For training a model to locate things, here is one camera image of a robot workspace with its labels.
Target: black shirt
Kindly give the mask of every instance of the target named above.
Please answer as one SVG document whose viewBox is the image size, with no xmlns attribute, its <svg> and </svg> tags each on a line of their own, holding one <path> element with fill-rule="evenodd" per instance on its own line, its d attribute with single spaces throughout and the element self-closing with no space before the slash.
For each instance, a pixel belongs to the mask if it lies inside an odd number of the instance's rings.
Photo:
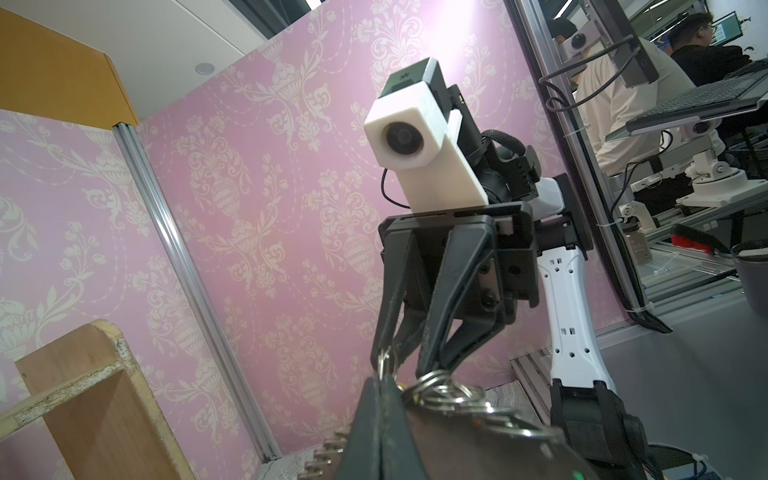
<svg viewBox="0 0 768 480">
<path fill-rule="evenodd" d="M 751 62 L 750 57 L 736 45 L 716 47 L 686 45 L 675 50 L 672 53 L 672 59 L 697 87 L 723 80 L 729 73 Z"/>
</svg>

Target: keyboard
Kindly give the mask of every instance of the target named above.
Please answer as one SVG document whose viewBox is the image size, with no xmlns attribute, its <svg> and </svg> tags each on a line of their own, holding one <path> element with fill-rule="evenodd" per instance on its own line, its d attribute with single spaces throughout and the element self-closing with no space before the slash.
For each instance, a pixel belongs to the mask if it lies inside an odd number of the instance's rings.
<svg viewBox="0 0 768 480">
<path fill-rule="evenodd" d="M 757 82 L 768 76 L 768 69 L 755 71 L 739 77 L 727 78 L 711 84 L 692 88 L 676 97 L 672 97 L 661 105 L 657 105 L 638 115 L 627 123 L 627 126 L 640 123 L 649 117 L 672 115 L 679 117 L 686 111 L 697 111 L 715 104 L 734 101 L 749 91 Z"/>
</svg>

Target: pink wallpaper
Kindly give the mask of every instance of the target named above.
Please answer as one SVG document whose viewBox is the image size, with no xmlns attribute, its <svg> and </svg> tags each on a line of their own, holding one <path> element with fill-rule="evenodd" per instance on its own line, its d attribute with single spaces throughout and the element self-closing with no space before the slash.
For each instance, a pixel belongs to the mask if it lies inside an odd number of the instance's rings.
<svg viewBox="0 0 768 480">
<path fill-rule="evenodd" d="M 379 192 L 362 130 L 390 72 L 436 56 L 481 130 L 533 144 L 564 171 L 501 0 L 330 0 L 140 125 L 205 287 L 284 452 L 353 417 L 382 289 L 376 228 L 402 212 Z M 402 191 L 392 180 L 394 198 Z M 594 319 L 621 308 L 597 254 Z M 548 344 L 545 303 L 458 370 L 492 387 Z M 413 367 L 401 369 L 412 379 Z"/>
<path fill-rule="evenodd" d="M 111 131 L 0 110 L 0 411 L 14 361 L 83 323 L 119 326 L 198 479 L 256 453 Z M 72 478 L 42 420 L 0 442 L 0 478 Z"/>
</svg>

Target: trash bin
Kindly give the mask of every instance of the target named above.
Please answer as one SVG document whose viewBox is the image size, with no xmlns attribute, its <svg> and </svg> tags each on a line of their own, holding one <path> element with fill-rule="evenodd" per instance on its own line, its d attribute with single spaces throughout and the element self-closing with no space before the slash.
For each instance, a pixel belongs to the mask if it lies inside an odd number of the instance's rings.
<svg viewBox="0 0 768 480">
<path fill-rule="evenodd" d="M 768 317 L 768 239 L 739 243 L 731 253 L 746 301 L 752 310 Z"/>
</svg>

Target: round ceiling fixture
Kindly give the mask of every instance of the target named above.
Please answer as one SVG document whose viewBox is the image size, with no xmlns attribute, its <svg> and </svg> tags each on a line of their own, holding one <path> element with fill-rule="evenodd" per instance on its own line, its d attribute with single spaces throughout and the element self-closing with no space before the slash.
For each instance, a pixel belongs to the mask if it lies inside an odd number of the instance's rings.
<svg viewBox="0 0 768 480">
<path fill-rule="evenodd" d="M 216 67 L 214 67 L 213 64 L 204 61 L 203 63 L 197 64 L 197 67 L 195 67 L 194 70 L 201 75 L 210 75 L 216 70 Z"/>
</svg>

